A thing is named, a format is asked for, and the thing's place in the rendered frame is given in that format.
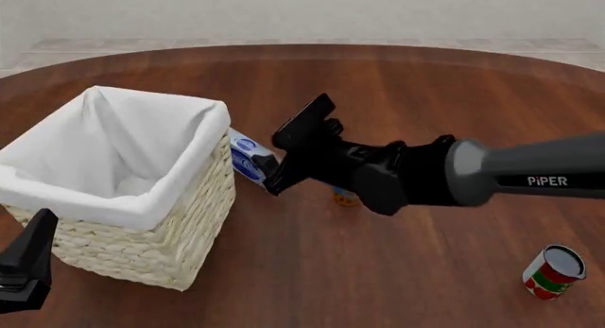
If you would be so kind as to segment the woven cream wicker basket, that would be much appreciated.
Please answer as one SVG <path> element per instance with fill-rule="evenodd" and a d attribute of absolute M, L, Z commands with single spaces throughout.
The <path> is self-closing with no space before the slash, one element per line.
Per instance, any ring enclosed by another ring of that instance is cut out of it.
<path fill-rule="evenodd" d="M 228 131 L 207 165 L 155 228 L 137 231 L 58 216 L 54 256 L 66 265 L 102 276 L 186 290 L 195 281 L 235 200 Z M 27 224 L 36 212 L 0 206 L 21 224 Z"/>

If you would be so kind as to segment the red green soup tin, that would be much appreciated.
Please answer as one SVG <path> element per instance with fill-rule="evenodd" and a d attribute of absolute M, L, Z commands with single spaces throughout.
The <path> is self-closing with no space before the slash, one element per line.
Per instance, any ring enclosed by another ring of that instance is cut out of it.
<path fill-rule="evenodd" d="M 586 279 L 583 259 L 565 245 L 547 245 L 522 274 L 526 290 L 538 299 L 552 301 L 574 282 Z"/>

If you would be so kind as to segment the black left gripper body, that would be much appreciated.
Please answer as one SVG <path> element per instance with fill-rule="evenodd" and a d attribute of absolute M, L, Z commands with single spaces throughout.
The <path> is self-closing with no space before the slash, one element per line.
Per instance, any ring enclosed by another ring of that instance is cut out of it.
<path fill-rule="evenodd" d="M 0 313 L 40 310 L 51 285 L 49 269 L 33 273 L 0 271 Z"/>

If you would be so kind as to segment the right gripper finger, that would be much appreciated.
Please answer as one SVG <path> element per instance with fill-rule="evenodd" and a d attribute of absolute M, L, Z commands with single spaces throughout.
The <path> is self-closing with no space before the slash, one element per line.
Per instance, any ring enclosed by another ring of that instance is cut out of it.
<path fill-rule="evenodd" d="M 266 172 L 264 180 L 266 190 L 275 197 L 310 177 L 308 165 L 300 157 L 286 155 L 279 163 L 275 171 Z"/>
<path fill-rule="evenodd" d="M 262 172 L 273 172 L 280 165 L 273 154 L 269 154 L 267 156 L 254 154 L 251 159 L 254 165 L 256 165 L 256 167 Z"/>

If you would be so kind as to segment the small orange blue printed tin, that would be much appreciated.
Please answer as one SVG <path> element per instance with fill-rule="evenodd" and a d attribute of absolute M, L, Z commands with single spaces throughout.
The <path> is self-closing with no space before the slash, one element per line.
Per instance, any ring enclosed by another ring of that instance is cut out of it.
<path fill-rule="evenodd" d="M 357 194 L 352 191 L 347 191 L 343 188 L 333 186 L 333 200 L 337 205 L 343 207 L 355 207 L 361 205 L 361 201 Z"/>

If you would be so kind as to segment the blue white cream cheese box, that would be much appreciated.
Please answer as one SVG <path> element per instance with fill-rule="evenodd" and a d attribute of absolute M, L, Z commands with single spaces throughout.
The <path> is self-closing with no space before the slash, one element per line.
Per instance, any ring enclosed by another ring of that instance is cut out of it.
<path fill-rule="evenodd" d="M 260 171 L 252 162 L 251 157 L 254 154 L 261 156 L 273 154 L 278 162 L 282 160 L 281 157 L 270 149 L 256 143 L 240 131 L 229 128 L 228 134 L 230 137 L 233 169 L 255 184 L 263 185 L 266 179 L 266 172 Z"/>

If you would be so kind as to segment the white cloth basket liner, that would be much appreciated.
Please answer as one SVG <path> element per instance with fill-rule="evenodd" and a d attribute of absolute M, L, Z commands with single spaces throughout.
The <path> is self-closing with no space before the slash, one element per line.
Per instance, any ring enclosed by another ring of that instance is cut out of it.
<path fill-rule="evenodd" d="M 219 100 L 93 86 L 0 149 L 0 203 L 151 230 L 230 124 Z"/>

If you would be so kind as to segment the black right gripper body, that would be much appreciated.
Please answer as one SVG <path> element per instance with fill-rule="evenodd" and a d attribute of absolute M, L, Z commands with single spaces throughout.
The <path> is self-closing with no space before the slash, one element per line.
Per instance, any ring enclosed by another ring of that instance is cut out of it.
<path fill-rule="evenodd" d="M 351 185 L 352 175 L 361 162 L 361 145 L 321 135 L 319 139 L 303 140 L 289 148 L 286 155 L 302 158 L 309 168 L 307 179 L 330 185 Z"/>

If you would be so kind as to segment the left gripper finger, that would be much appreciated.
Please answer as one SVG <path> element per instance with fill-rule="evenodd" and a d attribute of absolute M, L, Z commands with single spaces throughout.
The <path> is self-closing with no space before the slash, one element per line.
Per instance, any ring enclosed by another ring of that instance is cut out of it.
<path fill-rule="evenodd" d="M 0 253 L 0 282 L 51 282 L 51 250 L 58 224 L 56 215 L 43 208 Z"/>

